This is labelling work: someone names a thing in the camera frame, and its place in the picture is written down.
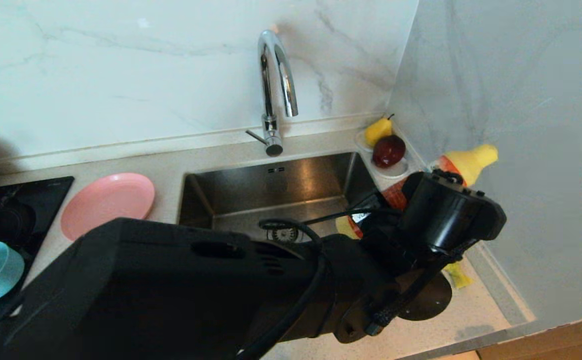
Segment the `beige countertop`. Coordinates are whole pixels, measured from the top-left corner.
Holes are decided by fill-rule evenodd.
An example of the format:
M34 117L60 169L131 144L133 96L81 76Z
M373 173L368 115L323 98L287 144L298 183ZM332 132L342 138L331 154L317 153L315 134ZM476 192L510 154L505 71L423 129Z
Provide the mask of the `beige countertop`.
M357 130L345 130L289 137L284 139L284 153L275 159L267 157L259 143L250 142L1 175L0 186L61 176L75 177L25 283L29 283L71 245L60 230L60 215L69 200L97 178L126 172L144 174L152 180L156 189L153 209L147 219L175 224L179 218L185 174L360 151L353 142L356 132ZM375 180L379 189L384 189L391 183L377 175ZM340 344L330 334L315 339L283 342L277 344L265 358L389 360L510 328L511 325L471 264L465 261L463 266L467 275L474 279L474 283L460 290L454 289L448 308L433 319L407 321L397 318L380 335L367 336L351 344Z

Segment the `chrome faucet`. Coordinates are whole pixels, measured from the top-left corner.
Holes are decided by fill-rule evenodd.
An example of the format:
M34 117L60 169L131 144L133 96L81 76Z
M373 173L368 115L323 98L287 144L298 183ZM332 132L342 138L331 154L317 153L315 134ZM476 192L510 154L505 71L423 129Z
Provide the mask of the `chrome faucet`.
M291 66L289 66L285 48L282 46L275 32L272 30L262 31L257 42L257 52L259 54L259 71L262 76L262 96L264 99L264 114L262 114L264 138L259 137L250 130L247 130L246 133L266 146L266 155L269 155L269 157L277 157L282 153L282 136L278 129L278 117L273 110L273 101L271 100L269 59L273 60L273 64L280 74L284 108L286 109L286 116L288 117L294 117L298 114L296 88L293 84Z

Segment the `marble backsplash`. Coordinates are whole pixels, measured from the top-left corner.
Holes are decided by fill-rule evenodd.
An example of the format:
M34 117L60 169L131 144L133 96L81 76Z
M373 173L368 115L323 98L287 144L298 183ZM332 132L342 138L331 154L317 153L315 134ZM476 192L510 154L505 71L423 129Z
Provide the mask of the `marble backsplash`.
M258 126L277 27L299 116L385 111L418 0L0 0L9 156Z
M499 148L487 246L538 316L511 336L581 319L582 1L422 0L389 111L425 161Z

